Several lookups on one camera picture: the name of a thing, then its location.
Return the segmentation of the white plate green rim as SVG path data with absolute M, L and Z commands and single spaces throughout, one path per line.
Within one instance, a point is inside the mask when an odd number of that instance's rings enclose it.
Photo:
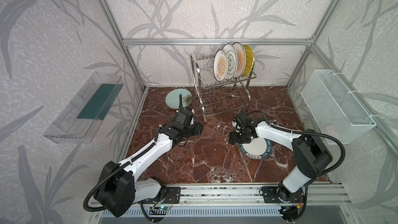
M 264 138 L 252 139 L 248 144 L 238 144 L 239 150 L 247 157 L 265 160 L 273 150 L 272 141 Z

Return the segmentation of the light green flower plate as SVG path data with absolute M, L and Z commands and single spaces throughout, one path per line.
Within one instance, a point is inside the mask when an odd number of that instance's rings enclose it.
M 165 98 L 165 102 L 169 108 L 177 110 L 180 107 L 180 102 L 182 102 L 182 107 L 186 108 L 191 105 L 192 99 L 193 97 L 190 91 L 179 88 L 169 92 Z

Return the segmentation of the large orange sun plate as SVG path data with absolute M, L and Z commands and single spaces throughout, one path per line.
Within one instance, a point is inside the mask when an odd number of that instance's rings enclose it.
M 235 42 L 232 44 L 237 57 L 237 69 L 234 78 L 239 78 L 242 76 L 245 66 L 246 66 L 246 53 L 243 45 L 241 43 Z

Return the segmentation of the small orange sun plate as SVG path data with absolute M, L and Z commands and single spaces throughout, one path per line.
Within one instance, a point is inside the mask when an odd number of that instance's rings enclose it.
M 223 49 L 219 49 L 214 56 L 213 72 L 217 82 L 221 82 L 227 75 L 228 59 Z

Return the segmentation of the yellow green striped plate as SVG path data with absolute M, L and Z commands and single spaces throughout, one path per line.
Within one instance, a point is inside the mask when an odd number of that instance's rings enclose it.
M 250 72 L 252 71 L 252 68 L 254 67 L 255 57 L 254 57 L 254 52 L 249 45 L 243 45 L 243 47 L 246 54 L 246 64 L 242 76 L 247 77 L 249 76 Z

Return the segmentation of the white plate green emblem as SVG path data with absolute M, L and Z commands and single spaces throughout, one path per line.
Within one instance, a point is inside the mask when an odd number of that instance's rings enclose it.
M 226 53 L 228 60 L 227 75 L 225 80 L 231 80 L 234 78 L 237 71 L 237 53 L 232 44 L 225 44 L 223 51 Z

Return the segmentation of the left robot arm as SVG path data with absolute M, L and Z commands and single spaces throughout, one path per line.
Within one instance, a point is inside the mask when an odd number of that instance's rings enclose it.
M 162 155 L 185 138 L 198 136 L 203 126 L 195 121 L 195 113 L 187 107 L 165 125 L 155 137 L 133 155 L 120 162 L 110 161 L 101 172 L 98 183 L 84 199 L 87 212 L 108 210 L 115 217 L 122 216 L 131 205 L 147 199 L 162 199 L 165 184 L 158 179 L 140 181 L 139 177 Z

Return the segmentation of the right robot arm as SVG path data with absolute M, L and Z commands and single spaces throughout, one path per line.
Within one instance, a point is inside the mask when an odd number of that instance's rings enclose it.
M 279 183 L 276 195 L 282 202 L 290 202 L 302 187 L 315 181 L 332 162 L 333 157 L 318 133 L 308 130 L 295 131 L 270 123 L 266 118 L 250 119 L 249 113 L 234 117 L 235 131 L 229 135 L 229 143 L 240 151 L 261 160 L 272 153 L 272 143 L 282 145 L 293 152 L 296 166 Z

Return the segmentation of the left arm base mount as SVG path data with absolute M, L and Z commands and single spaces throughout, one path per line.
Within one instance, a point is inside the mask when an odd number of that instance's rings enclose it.
M 181 188 L 180 187 L 165 187 L 161 188 L 160 192 L 155 198 L 145 199 L 142 201 L 143 204 L 177 204 L 180 201 Z

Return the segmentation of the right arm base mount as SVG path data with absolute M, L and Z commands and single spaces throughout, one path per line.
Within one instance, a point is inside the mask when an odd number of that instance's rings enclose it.
M 263 198 L 264 203 L 301 203 L 304 191 L 300 188 L 296 193 L 291 193 L 284 187 L 278 186 L 264 186 L 259 190 L 260 196 Z

